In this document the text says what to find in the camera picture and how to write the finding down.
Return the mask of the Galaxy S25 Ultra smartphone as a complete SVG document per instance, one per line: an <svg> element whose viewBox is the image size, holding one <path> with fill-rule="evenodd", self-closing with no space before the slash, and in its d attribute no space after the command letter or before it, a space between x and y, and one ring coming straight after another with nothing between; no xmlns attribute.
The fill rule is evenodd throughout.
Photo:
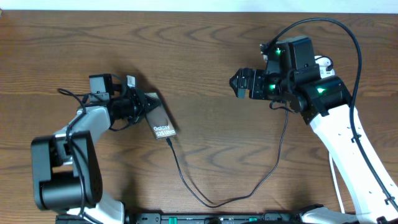
<svg viewBox="0 0 398 224"><path fill-rule="evenodd" d="M177 135L177 131L166 112L163 103L146 116L151 131L156 139L165 139Z"/></svg>

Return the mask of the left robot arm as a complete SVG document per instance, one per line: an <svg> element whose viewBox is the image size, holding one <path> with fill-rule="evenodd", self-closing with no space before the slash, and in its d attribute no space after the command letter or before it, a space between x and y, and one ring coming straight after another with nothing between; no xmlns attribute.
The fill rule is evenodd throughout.
<svg viewBox="0 0 398 224"><path fill-rule="evenodd" d="M80 105L76 116L62 129L32 140L34 201L40 210L57 213L56 223L132 223L125 204L103 190L95 143L113 124L127 120L139 123L161 106L156 93L136 87L127 76L114 83L114 74L91 75L90 92L76 95L65 89Z"/></svg>

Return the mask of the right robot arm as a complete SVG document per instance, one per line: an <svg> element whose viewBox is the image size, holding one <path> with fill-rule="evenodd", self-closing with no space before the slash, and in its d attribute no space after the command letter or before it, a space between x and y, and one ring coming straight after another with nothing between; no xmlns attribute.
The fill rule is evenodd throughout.
<svg viewBox="0 0 398 224"><path fill-rule="evenodd" d="M351 95L342 79L316 63L310 38L276 42L263 70L240 68L229 84L238 98L288 102L322 140L354 204L353 215L322 205L304 208L304 223L395 223L397 185L373 149L357 113L350 115Z"/></svg>

